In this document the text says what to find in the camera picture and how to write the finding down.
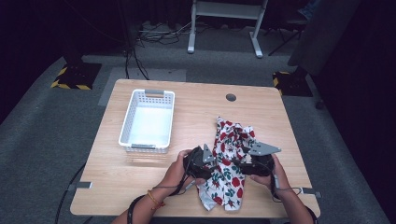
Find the basket handle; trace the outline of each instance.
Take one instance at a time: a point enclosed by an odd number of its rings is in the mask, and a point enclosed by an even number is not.
[[[165,95],[165,91],[158,90],[145,90],[145,95],[150,97],[163,97]]]
[[[131,144],[131,148],[155,149],[155,145]]]

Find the white plastic basket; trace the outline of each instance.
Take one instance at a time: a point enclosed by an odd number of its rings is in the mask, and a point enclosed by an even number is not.
[[[175,93],[134,90],[120,133],[127,151],[167,153],[171,138]]]

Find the floral cloth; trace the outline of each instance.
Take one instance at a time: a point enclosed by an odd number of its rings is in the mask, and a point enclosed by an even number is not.
[[[218,117],[218,128],[213,148],[216,158],[216,168],[203,185],[198,186],[201,201],[207,210],[216,203],[224,205],[226,211],[238,210],[244,194],[245,175],[234,161],[245,161],[246,154],[242,147],[251,147],[255,143],[253,128],[243,128],[239,123],[233,123]],[[208,196],[216,203],[207,201]]]

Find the wooden table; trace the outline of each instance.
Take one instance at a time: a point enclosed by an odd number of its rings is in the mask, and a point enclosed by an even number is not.
[[[166,90],[175,93],[171,144],[167,154],[127,152],[118,143],[121,126],[134,89]],[[226,95],[232,93],[236,101]],[[120,79],[110,96],[87,165],[80,181],[92,182],[90,189],[77,189],[71,204],[74,215],[117,216],[131,201],[160,182],[177,153],[186,148],[213,145],[217,117],[242,126],[253,126],[256,138],[282,148],[277,153],[292,187],[311,188],[308,174],[279,92],[275,88],[185,82]],[[317,216],[313,195],[300,195]],[[274,203],[270,192],[247,178],[239,211],[222,206],[206,211],[197,191],[169,197],[157,217],[286,217],[282,203]]]

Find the person's left hand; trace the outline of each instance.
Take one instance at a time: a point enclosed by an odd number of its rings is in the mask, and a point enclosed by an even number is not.
[[[165,176],[163,177],[163,180],[160,182],[158,187],[176,187],[182,180],[183,175],[185,173],[184,170],[184,165],[183,165],[183,160],[184,158],[192,151],[192,149],[186,149],[183,151],[180,151],[177,155],[177,160],[172,162],[172,164],[169,166],[168,170],[166,171]],[[184,182],[184,185],[182,189],[186,188],[187,185],[191,183],[191,181],[194,180],[191,176]],[[205,183],[204,179],[195,179],[195,185],[200,185]]]

